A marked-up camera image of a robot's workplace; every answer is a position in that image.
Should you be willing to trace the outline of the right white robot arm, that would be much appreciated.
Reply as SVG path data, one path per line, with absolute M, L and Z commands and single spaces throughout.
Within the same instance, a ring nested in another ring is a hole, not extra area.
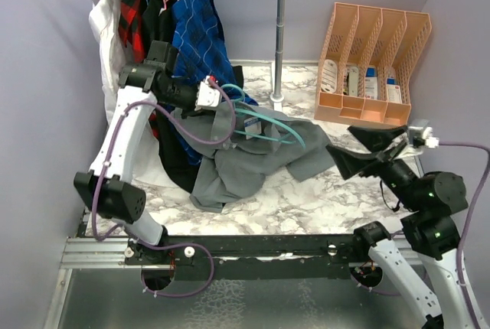
M 394 238 L 378 221 L 353 232 L 351 251 L 376 263 L 415 314 L 422 328 L 487 328 L 465 268 L 463 246 L 469 226 L 459 231 L 452 215 L 466 211 L 472 218 L 475 199 L 467 199 L 461 176 L 433 171 L 419 177 L 404 156 L 438 148 L 426 121 L 391 129 L 348 127 L 367 149 L 357 153 L 327 145 L 345 179 L 377 177 L 393 192 L 399 205 L 410 211 L 401 219 L 402 232 L 416 252 L 431 283 L 427 285 L 402 256 Z

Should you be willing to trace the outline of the grey shirt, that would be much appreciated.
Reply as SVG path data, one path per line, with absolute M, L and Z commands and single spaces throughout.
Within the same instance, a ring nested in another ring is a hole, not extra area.
M 223 206 L 252 197 L 266 178 L 282 167 L 297 181 L 305 181 L 334 166 L 324 130 L 307 119 L 294 118 L 261 106 L 237 104 L 236 133 L 222 145 L 196 140 L 223 138 L 230 128 L 230 109 L 184 118 L 179 134 L 202 156 L 191 202 L 199 209 L 219 213 Z

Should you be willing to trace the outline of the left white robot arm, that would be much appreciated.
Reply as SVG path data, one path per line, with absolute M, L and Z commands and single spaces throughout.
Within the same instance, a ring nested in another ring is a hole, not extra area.
M 123 227 L 144 244 L 142 254 L 155 264 L 168 257 L 168 232 L 145 211 L 145 191 L 132 185 L 132 175 L 139 143 L 155 107 L 195 110 L 197 89 L 172 76 L 177 58 L 178 49 L 170 43 L 153 41 L 143 62 L 124 66 L 103 145 L 89 170 L 76 173 L 73 180 L 92 218 L 102 217 Z

